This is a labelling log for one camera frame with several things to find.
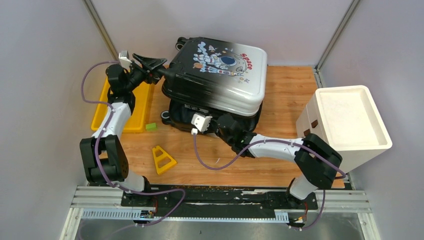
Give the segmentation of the space astronaut hardshell suitcase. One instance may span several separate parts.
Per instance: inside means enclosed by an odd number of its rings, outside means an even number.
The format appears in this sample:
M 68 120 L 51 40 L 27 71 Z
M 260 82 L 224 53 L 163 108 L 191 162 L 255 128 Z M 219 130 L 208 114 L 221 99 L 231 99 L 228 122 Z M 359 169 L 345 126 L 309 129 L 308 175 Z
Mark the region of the space astronaut hardshell suitcase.
M 161 87 L 170 99 L 160 117 L 165 125 L 189 132 L 192 118 L 210 116 L 212 133 L 216 120 L 230 114 L 241 127 L 255 130 L 265 97 L 268 55 L 255 46 L 207 37 L 180 37 L 176 56 L 164 74 Z

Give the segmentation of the white drawer storage box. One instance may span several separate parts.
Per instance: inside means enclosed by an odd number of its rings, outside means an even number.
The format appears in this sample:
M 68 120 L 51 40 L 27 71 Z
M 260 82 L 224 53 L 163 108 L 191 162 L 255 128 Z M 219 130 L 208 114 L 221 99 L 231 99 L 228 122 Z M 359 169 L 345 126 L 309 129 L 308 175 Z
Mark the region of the white drawer storage box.
M 298 137 L 315 134 L 342 156 L 348 173 L 393 146 L 374 102 L 364 85 L 319 88 L 296 120 Z

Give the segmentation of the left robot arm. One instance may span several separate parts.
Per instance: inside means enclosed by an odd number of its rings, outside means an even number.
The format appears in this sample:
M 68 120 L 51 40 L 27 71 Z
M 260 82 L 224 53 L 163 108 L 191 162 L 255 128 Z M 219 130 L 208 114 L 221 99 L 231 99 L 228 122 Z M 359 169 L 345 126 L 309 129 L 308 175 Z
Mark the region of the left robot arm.
M 129 59 L 122 51 L 117 61 L 106 61 L 105 70 L 109 88 L 106 101 L 94 104 L 106 106 L 106 114 L 98 129 L 79 143 L 84 173 L 91 184 L 107 184 L 128 194 L 140 206 L 149 206 L 153 193 L 145 188 L 147 179 L 129 169 L 128 159 L 120 142 L 124 127 L 136 106 L 134 90 L 146 83 L 157 84 L 164 75 L 165 58 L 144 57 L 138 54 Z

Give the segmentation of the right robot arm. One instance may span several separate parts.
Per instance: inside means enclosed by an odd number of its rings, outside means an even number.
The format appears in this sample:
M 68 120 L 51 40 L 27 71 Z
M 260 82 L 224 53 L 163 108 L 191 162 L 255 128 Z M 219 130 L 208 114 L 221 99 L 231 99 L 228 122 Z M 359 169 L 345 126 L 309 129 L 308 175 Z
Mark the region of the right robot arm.
M 328 190 L 334 180 L 345 177 L 340 168 L 342 156 L 314 133 L 300 138 L 275 138 L 242 129 L 229 114 L 218 118 L 216 134 L 237 157 L 272 158 L 295 163 L 301 175 L 286 191 L 286 204 L 298 209 L 315 190 Z

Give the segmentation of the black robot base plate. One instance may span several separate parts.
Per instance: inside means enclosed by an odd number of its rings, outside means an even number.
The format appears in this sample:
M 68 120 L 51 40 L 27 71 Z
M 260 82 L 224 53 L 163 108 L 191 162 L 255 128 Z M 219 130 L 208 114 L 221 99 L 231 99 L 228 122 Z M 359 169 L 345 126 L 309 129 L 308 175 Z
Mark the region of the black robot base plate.
M 170 217 L 270 219 L 277 210 L 294 211 L 303 215 L 319 209 L 314 193 L 305 200 L 289 202 L 284 187 L 235 187 L 210 185 L 153 184 L 148 193 L 123 193 L 123 207 L 152 207 L 156 216 L 172 211 Z

